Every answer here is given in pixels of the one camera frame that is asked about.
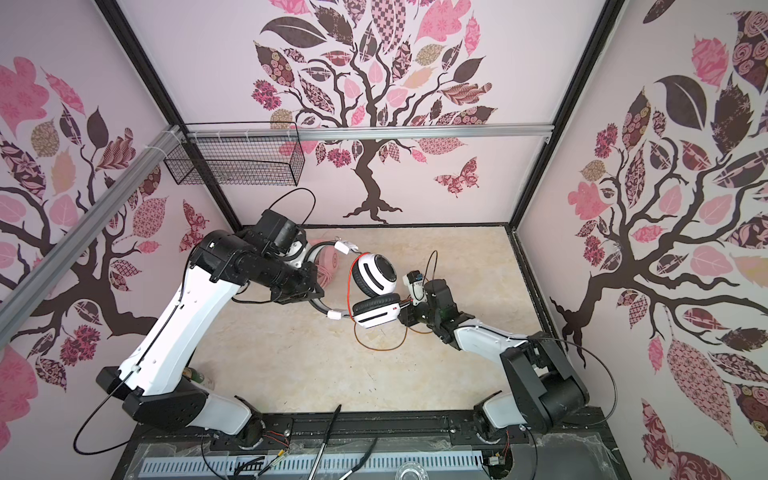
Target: black frame edge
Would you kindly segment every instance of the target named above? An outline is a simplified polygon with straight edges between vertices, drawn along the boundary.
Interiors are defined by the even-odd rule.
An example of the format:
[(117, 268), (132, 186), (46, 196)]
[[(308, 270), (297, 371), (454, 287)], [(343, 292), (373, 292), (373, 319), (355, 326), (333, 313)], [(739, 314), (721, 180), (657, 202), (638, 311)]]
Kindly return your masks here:
[(531, 173), (528, 175), (528, 179), (525, 182), (525, 187), (520, 195), (520, 200), (518, 200), (518, 204), (515, 206), (515, 212), (512, 214), (512, 218), (509, 221), (513, 230), (520, 226), (525, 211), (528, 209), (528, 205), (531, 203), (531, 200), (536, 193), (536, 188), (538, 187), (539, 182), (541, 182), (541, 178), (544, 176), (547, 165), (549, 165), (554, 149), (560, 142), (560, 139), (565, 132), (565, 128), (568, 125), (568, 120), (571, 118), (571, 114), (573, 114), (576, 104), (581, 97), (581, 93), (584, 91), (584, 86), (587, 84), (589, 76), (594, 69), (594, 65), (598, 61), (598, 58), (600, 58), (600, 54), (603, 52), (606, 41), (613, 31), (616, 19), (618, 18), (623, 5), (624, 0), (606, 0), (603, 5), (600, 16), (598, 16), (598, 22), (595, 24), (589, 41), (587, 42), (587, 47), (584, 49), (584, 53), (581, 55), (581, 59), (578, 62), (576, 72), (574, 72), (571, 83), (565, 91), (565, 96), (563, 97), (562, 103), (560, 103), (558, 113), (554, 116), (554, 129), (552, 130), (552, 135), (539, 152), (533, 168), (531, 169)]
[[(117, 0), (94, 1), (99, 11), (101, 11), (104, 20), (114, 33), (114, 36), (123, 47), (125, 54), (131, 60), (136, 72), (139, 74), (139, 77), (141, 77), (141, 80), (144, 82), (144, 85), (147, 87), (147, 90), (154, 99), (155, 104), (157, 104), (157, 108), (160, 109), (160, 112), (165, 117), (165, 120), (169, 124), (177, 125), (184, 136), (186, 136), (189, 131), (184, 124), (184, 119), (181, 118), (179, 111), (176, 109), (176, 105), (174, 105), (173, 101), (170, 99), (170, 95), (165, 89), (160, 77), (157, 75), (157, 72), (154, 70), (144, 48), (141, 47), (141, 43), (138, 41), (138, 38), (136, 38), (136, 34), (128, 23), (128, 20), (125, 18)], [(206, 187), (208, 187), (210, 195), (213, 197), (221, 214), (224, 216), (225, 220), (227, 220), (230, 227), (236, 232), (242, 230), (243, 225), (240, 223), (240, 220), (238, 220), (227, 196), (224, 194), (223, 190), (221, 190), (221, 186), (214, 180), (214, 176), (211, 173), (208, 164), (201, 160), (203, 155), (197, 149), (197, 145), (187, 142), (184, 144), (184, 150), (187, 151), (187, 155), (189, 155), (192, 160), (197, 172), (200, 174), (203, 182), (205, 182)]]

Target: tree painting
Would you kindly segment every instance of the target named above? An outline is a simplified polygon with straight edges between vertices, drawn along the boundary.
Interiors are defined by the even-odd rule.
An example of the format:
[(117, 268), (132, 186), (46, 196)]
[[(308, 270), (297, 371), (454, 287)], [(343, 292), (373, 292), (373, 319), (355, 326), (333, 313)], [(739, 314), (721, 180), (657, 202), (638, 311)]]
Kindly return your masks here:
[[(470, 83), (483, 61), (472, 58), (480, 26), (474, 15), (467, 18), (470, 0), (455, 5), (452, 0), (270, 1), (289, 16), (267, 22), (261, 31), (290, 47), (262, 45), (275, 40), (266, 33), (254, 42), (269, 80), (257, 80), (251, 96), (274, 111), (273, 127), (284, 127), (281, 121), (300, 127), (484, 124), (495, 110), (477, 105), (492, 84)], [(369, 10), (370, 20), (363, 22)], [(418, 33), (403, 38), (411, 22), (419, 22)], [(291, 110), (280, 108), (283, 104)], [(383, 138), (302, 142), (302, 147), (314, 151), (318, 164), (351, 167), (362, 181), (367, 197), (345, 218), (368, 212), (372, 220), (387, 223), (379, 213), (402, 208), (382, 199), (370, 163), (400, 162), (403, 156), (426, 162), (427, 155), (463, 145), (458, 138), (411, 143)], [(293, 146), (286, 146), (285, 152), (291, 151)], [(475, 170), (434, 180), (458, 196), (476, 185)]]
[[(19, 272), (0, 273), (0, 283), (10, 290), (93, 207), (97, 192), (114, 183), (108, 172), (127, 168), (136, 155), (130, 128), (111, 136), (99, 109), (86, 114), (74, 89), (48, 73), (61, 108), (44, 110), (51, 92), (35, 83), (35, 66), (22, 57), (14, 65), (15, 71), (0, 66), (0, 114), (10, 127), (0, 131), (8, 168), (2, 182), (7, 186), (0, 187), (0, 269)], [(37, 120), (29, 139), (14, 139), (19, 123)], [(141, 273), (130, 257), (160, 246), (151, 239), (165, 216), (166, 198), (153, 197), (160, 181), (157, 167), (72, 265), (76, 280), (60, 284), (62, 291), (40, 303), (28, 322), (36, 326), (12, 337), (36, 338), (26, 356), (34, 357), (30, 361), (45, 382), (66, 390), (67, 368), (93, 359), (104, 335), (146, 335), (157, 320), (121, 312), (116, 296), (129, 292), (128, 278)]]
[[(591, 269), (584, 298), (575, 310), (551, 300), (565, 321), (563, 337), (578, 345), (595, 304), (604, 296), (616, 301), (628, 310), (629, 327), (648, 333), (655, 371), (666, 363), (682, 393), (731, 436), (733, 393), (768, 442), (768, 397), (764, 385), (753, 385), (768, 382), (768, 372), (748, 358), (768, 332), (734, 325), (738, 313), (726, 321), (708, 310), (728, 305), (768, 315), (764, 295), (753, 300), (737, 290), (768, 287), (768, 257), (760, 252), (768, 247), (768, 216), (754, 214), (768, 202), (768, 15), (732, 16), (738, 29), (731, 55), (716, 38), (696, 38), (700, 82), (661, 78), (665, 105), (651, 105), (643, 89), (620, 127), (598, 133), (597, 158), (568, 194), (585, 221), (575, 234)], [(762, 115), (753, 111), (755, 100)]]

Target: pink leaf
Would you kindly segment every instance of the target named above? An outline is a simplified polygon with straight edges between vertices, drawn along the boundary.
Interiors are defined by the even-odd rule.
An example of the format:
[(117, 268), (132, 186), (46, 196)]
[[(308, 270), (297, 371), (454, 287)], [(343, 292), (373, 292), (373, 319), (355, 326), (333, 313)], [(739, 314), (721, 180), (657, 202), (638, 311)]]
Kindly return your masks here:
[(368, 70), (368, 81), (370, 81), (371, 84), (377, 84), (382, 80), (384, 80), (384, 72), (382, 72), (382, 68), (379, 67), (378, 62), (373, 62), (370, 70)]
[(344, 81), (344, 95), (347, 98), (357, 98), (360, 95), (360, 87), (349, 77)]
[(406, 102), (406, 97), (408, 97), (408, 91), (405, 88), (395, 88), (389, 91), (386, 95), (386, 100), (394, 108), (397, 108)]
[(152, 240), (148, 240), (146, 242), (141, 242), (136, 247), (140, 252), (142, 253), (152, 253), (160, 246), (158, 242), (154, 242)]
[(680, 185), (675, 185), (661, 196), (659, 210), (665, 214), (674, 215), (680, 209), (682, 200), (683, 194), (680, 192)]
[(15, 198), (0, 195), (0, 220), (7, 223), (18, 222), (27, 214), (27, 207)]
[(730, 201), (733, 195), (723, 195), (707, 201), (699, 209), (699, 217), (707, 225), (717, 225), (730, 211)]
[(649, 225), (637, 229), (637, 231), (632, 234), (632, 237), (640, 243), (648, 243), (656, 240), (663, 231), (664, 229), (658, 225)]
[(690, 268), (699, 275), (718, 276), (733, 271), (728, 259), (709, 245), (702, 245), (694, 250), (690, 259)]
[(8, 268), (16, 261), (16, 247), (8, 242), (0, 242), (0, 268)]
[(78, 222), (78, 208), (69, 195), (62, 195), (54, 200), (48, 212), (51, 222), (63, 227), (74, 227)]
[(664, 348), (661, 345), (661, 337), (655, 336), (648, 345), (648, 359), (654, 370), (661, 370), (661, 364), (664, 361)]

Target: headphones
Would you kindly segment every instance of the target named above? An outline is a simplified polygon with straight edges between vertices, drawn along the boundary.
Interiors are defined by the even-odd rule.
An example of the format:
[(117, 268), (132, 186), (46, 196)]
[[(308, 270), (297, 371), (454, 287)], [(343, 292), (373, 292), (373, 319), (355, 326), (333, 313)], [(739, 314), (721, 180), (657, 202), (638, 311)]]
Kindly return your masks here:
[(397, 320), (400, 295), (395, 292), (397, 273), (381, 255), (366, 253), (352, 268), (352, 278), (360, 290), (371, 298), (355, 303), (352, 315), (364, 328)]

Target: pink wall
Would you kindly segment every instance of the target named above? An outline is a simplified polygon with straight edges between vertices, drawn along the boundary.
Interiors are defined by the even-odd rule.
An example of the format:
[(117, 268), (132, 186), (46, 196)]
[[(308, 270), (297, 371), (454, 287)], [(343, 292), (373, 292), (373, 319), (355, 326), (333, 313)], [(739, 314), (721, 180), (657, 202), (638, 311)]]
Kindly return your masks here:
[[(0, 30), (4, 297), (165, 122), (92, 2), (4, 5)], [(185, 210), (185, 202), (196, 211)], [(150, 329), (177, 288), (188, 253), (181, 249), (220, 227), (207, 192), (178, 187), (164, 167), (105, 227), (0, 352), (5, 478), (111, 475), (120, 449), (81, 457), (71, 448), (77, 428), (103, 399), (96, 374), (119, 364)], [(133, 426), (120, 403), (109, 402), (80, 447), (120, 443)]]
[(630, 3), (521, 225), (632, 478), (765, 477), (765, 7)]

